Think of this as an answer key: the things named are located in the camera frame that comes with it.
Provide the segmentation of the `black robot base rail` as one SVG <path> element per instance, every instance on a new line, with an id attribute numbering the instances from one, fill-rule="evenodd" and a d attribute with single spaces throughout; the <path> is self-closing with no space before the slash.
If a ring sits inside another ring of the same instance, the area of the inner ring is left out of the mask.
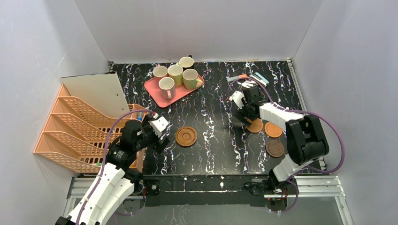
<path id="1" fill-rule="evenodd" d="M 145 175 L 137 190 L 119 203 L 111 215 L 130 216 L 135 201 L 140 208 L 162 205 L 244 204 L 272 212 L 288 209 L 298 198 L 334 198 L 340 214 L 348 211 L 338 176 L 304 174 L 276 191 L 266 190 L 264 174 L 246 175 Z"/>

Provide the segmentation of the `plain brown coaster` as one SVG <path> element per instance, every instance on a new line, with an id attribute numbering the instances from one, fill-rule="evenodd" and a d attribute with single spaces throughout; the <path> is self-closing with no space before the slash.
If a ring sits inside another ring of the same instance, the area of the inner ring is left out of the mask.
<path id="1" fill-rule="evenodd" d="M 245 125 L 246 129 L 251 133 L 259 133 L 263 130 L 263 122 L 261 119 L 247 120 L 249 125 Z"/>

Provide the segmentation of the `dark brown wooden coaster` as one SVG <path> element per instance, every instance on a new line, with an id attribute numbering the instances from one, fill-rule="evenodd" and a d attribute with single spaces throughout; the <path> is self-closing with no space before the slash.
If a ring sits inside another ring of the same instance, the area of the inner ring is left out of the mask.
<path id="1" fill-rule="evenodd" d="M 285 153 L 284 145 L 278 140 L 270 140 L 265 148 L 266 152 L 274 158 L 282 157 Z"/>

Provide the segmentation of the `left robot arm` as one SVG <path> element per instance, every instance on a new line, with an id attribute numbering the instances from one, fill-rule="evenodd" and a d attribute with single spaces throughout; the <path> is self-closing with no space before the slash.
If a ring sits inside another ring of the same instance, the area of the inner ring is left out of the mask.
<path id="1" fill-rule="evenodd" d="M 129 120 L 108 148 L 102 167 L 79 204 L 57 225 L 104 225 L 122 202 L 134 192 L 142 173 L 130 165 L 137 152 L 147 148 L 162 153 L 170 142 L 161 138 L 169 122 L 147 114 L 142 121 Z"/>

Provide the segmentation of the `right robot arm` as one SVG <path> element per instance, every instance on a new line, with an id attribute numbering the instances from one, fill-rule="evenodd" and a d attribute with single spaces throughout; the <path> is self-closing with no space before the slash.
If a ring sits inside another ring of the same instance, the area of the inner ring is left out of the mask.
<path id="1" fill-rule="evenodd" d="M 235 91 L 229 101 L 237 106 L 233 115 L 243 124 L 251 126 L 256 119 L 266 120 L 286 135 L 287 155 L 268 173 L 266 180 L 249 185 L 249 188 L 260 188 L 265 192 L 283 190 L 295 173 L 329 153 L 319 117 L 289 112 L 276 103 L 267 102 L 257 86 Z"/>

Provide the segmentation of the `pink serving tray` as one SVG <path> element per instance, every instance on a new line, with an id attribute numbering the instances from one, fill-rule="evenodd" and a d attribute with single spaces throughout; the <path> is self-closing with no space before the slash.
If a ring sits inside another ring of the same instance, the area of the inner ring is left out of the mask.
<path id="1" fill-rule="evenodd" d="M 159 80 L 156 78 L 152 78 L 146 81 L 144 84 L 144 88 L 150 94 L 152 99 L 156 102 L 158 107 L 165 108 L 182 99 L 183 97 L 191 94 L 204 84 L 204 79 L 200 75 L 198 75 L 197 80 L 199 87 L 192 90 L 187 89 L 184 85 L 180 87 L 173 86 L 169 90 L 164 90 L 159 86 Z"/>

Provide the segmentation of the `brown grooved wooden coaster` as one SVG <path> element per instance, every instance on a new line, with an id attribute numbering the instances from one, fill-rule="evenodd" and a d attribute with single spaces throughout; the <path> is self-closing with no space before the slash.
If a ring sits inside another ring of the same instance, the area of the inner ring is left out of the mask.
<path id="1" fill-rule="evenodd" d="M 176 142 L 183 147 L 192 146 L 198 138 L 197 131 L 189 126 L 181 127 L 175 134 Z"/>

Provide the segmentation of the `light wooden coaster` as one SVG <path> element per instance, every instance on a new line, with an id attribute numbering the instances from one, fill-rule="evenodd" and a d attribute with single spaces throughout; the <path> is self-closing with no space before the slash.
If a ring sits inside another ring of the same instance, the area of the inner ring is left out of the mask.
<path id="1" fill-rule="evenodd" d="M 278 138 L 283 134 L 283 130 L 272 122 L 267 122 L 264 125 L 264 131 L 271 138 Z"/>

